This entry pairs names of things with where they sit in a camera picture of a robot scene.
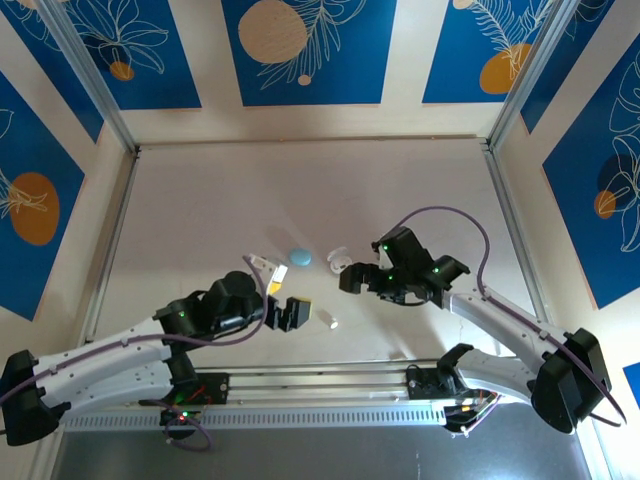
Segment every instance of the yellow object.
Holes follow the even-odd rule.
[[[274,293],[276,293],[281,288],[282,288],[282,284],[281,283],[273,282],[271,284],[271,286],[269,287],[269,295],[273,295]]]

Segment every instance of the cable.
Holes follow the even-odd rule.
[[[487,262],[489,261],[489,253],[491,251],[491,241],[489,240],[489,234],[487,233],[486,229],[473,216],[469,215],[467,212],[460,210],[458,208],[448,207],[446,205],[433,205],[430,207],[423,207],[423,208],[418,208],[417,210],[414,210],[413,212],[408,214],[406,217],[404,217],[402,220],[400,220],[400,222],[398,222],[391,230],[395,230],[396,228],[402,226],[407,220],[409,220],[410,218],[414,217],[419,213],[434,211],[434,210],[457,213],[458,215],[463,216],[464,218],[466,218],[467,220],[469,220],[471,223],[475,225],[475,227],[480,231],[482,238],[484,239],[484,245],[485,245],[484,254],[482,256],[482,260],[480,261],[480,266],[478,267],[478,275],[477,275],[478,290],[480,291],[482,296],[487,299],[489,303],[499,308],[500,310],[505,312],[507,315],[513,317],[515,320],[519,321],[520,323],[522,323],[523,325],[531,329],[536,334],[540,334],[543,331],[543,329],[540,328],[538,325],[529,321],[527,318],[525,318],[518,312],[514,311],[513,309],[509,308],[507,305],[502,304],[498,300],[486,294],[486,287],[482,279],[484,275],[484,269],[487,266]],[[585,374],[585,376],[591,381],[591,383],[593,383],[593,385],[604,396],[604,398],[606,398],[609,401],[611,406],[615,409],[615,411],[618,413],[620,418],[622,418],[622,420],[626,424],[627,417],[622,411],[622,408],[620,407],[616,399],[613,398],[613,395],[611,395],[607,391],[606,387],[602,385],[602,383],[600,383],[600,381],[596,378],[595,374],[589,369],[589,367],[587,367],[584,364],[584,362],[580,360],[580,358],[578,358],[576,354],[574,354],[571,350],[569,350],[562,343],[556,340],[552,335],[547,335],[545,340],[551,343],[554,347],[556,347],[562,353],[564,353],[571,360],[571,362],[573,362],[573,364],[576,365],[580,369],[580,371]],[[598,421],[604,421],[604,423],[606,423],[607,425],[611,425],[614,427],[622,426],[622,424],[620,423],[616,423],[611,420],[604,419],[599,415],[590,414],[590,417]]]
[[[165,410],[170,410],[173,413],[175,413],[176,415],[182,416],[182,410],[178,410],[175,407],[172,407],[171,405],[161,402],[159,400],[149,400],[150,403],[153,403],[154,405],[157,405],[158,407],[162,407]],[[204,436],[204,438],[207,440],[207,444],[204,447],[196,447],[193,445],[187,445],[185,442],[180,442],[177,441],[173,438],[171,438],[169,436],[169,427],[175,425],[176,423],[179,423],[177,419],[173,419],[169,422],[167,422],[167,424],[164,427],[164,435],[165,437],[167,437],[167,443],[173,447],[176,448],[180,448],[181,450],[186,450],[188,452],[198,452],[198,453],[205,453],[205,452],[210,452],[211,450],[213,450],[213,439],[211,438],[211,435],[209,434],[209,432],[207,432],[207,429],[204,428],[202,426],[202,424],[200,422],[197,422],[196,420],[194,420],[191,417],[183,417],[184,421],[187,422],[189,425],[192,425],[194,427],[196,427],[196,429],[202,433],[202,435]]]
[[[269,308],[269,304],[268,304],[268,293],[267,293],[267,286],[264,283],[264,280],[262,280],[262,277],[260,277],[260,272],[258,271],[258,269],[256,267],[253,266],[253,264],[251,263],[251,259],[244,255],[242,257],[242,259],[245,261],[245,263],[249,266],[249,269],[251,270],[251,272],[253,273],[253,275],[256,277],[256,280],[258,282],[258,286],[260,287],[260,293],[262,295],[262,318],[260,319],[260,321],[258,322],[258,324],[253,328],[253,330],[251,330],[248,334],[246,334],[243,337],[240,338],[236,338],[233,340],[227,340],[224,342],[218,342],[218,341],[213,341],[213,342],[208,342],[206,340],[198,340],[195,338],[189,338],[189,337],[185,337],[182,335],[173,335],[173,334],[164,334],[164,333],[158,333],[158,334],[152,334],[152,335],[140,335],[137,337],[132,337],[129,338],[127,340],[126,343],[123,343],[123,341],[115,341],[112,343],[108,343],[105,345],[102,345],[101,347],[95,348],[94,350],[90,350],[88,352],[82,353],[76,357],[70,358],[68,360],[65,360],[64,362],[60,362],[58,365],[52,366],[50,367],[48,370],[44,370],[36,375],[33,375],[31,378],[25,380],[24,382],[16,385],[15,387],[13,387],[11,390],[9,390],[8,392],[6,392],[4,395],[2,395],[0,397],[0,407],[2,407],[2,405],[4,405],[4,403],[10,399],[11,397],[13,397],[14,395],[20,393],[22,390],[24,390],[25,388],[37,383],[39,380],[42,380],[43,378],[46,378],[54,373],[59,372],[60,370],[70,367],[72,365],[75,365],[76,363],[80,363],[84,360],[87,360],[89,358],[95,357],[96,355],[100,355],[101,353],[105,353],[117,348],[129,348],[129,346],[136,344],[136,343],[142,343],[142,342],[149,342],[149,341],[156,341],[156,340],[167,340],[167,341],[171,341],[171,342],[184,342],[184,343],[189,343],[191,345],[195,345],[198,347],[225,347],[225,346],[230,346],[230,345],[237,345],[239,343],[245,342],[247,340],[249,340],[250,338],[252,338],[256,333],[258,333],[258,331],[262,328],[262,326],[264,325],[265,321],[267,320],[267,312],[268,312],[268,308]],[[150,402],[152,403],[158,403],[157,400],[150,400]]]
[[[191,395],[189,398],[187,398],[185,400],[185,402],[190,402],[191,400],[193,400],[194,398],[196,398],[198,395],[200,395],[201,393],[204,393],[204,391],[207,389],[207,387],[205,385],[202,385],[198,390],[195,391],[195,393],[193,395]]]

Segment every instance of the white wall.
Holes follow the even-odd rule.
[[[4,365],[19,350],[40,356],[75,346],[107,207],[128,162],[108,127],[98,144],[93,143],[1,14],[0,44],[0,70],[85,173],[36,318],[29,322],[0,307],[0,365]],[[37,480],[29,473],[36,447],[9,448],[0,437],[0,478]]]
[[[639,33],[640,2],[616,0],[532,135],[518,121],[499,151],[553,320],[568,330],[590,330],[602,345],[613,394],[630,428],[604,426],[599,433],[615,475],[624,478],[640,478],[634,450],[640,413],[622,371],[639,361],[640,290],[595,309],[542,163]],[[616,419],[604,402],[597,411]]]
[[[123,112],[141,144],[486,135],[501,103],[422,105],[450,0],[398,0],[382,103],[244,108],[219,0],[170,0],[199,110]]]

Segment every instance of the white table surface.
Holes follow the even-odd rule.
[[[374,294],[349,295],[326,262],[346,246],[374,261],[370,243],[410,211],[455,206],[488,230],[487,283],[532,310],[477,140],[324,141],[218,144],[143,150],[98,321],[102,338],[138,323],[169,301],[208,289],[243,254],[286,258],[277,297],[311,298],[314,314],[298,331],[264,328],[249,342],[190,354],[205,366],[287,365],[436,358],[459,342],[505,353],[484,332],[433,305],[404,308]],[[465,219],[432,212],[408,224],[434,257],[477,268],[482,239]],[[331,330],[327,313],[339,321]]]

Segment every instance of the metal plate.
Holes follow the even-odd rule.
[[[383,427],[444,425],[444,410],[430,405],[398,407],[209,409],[202,424],[215,430],[246,428]],[[66,432],[162,430],[159,410],[112,411],[67,423]]]

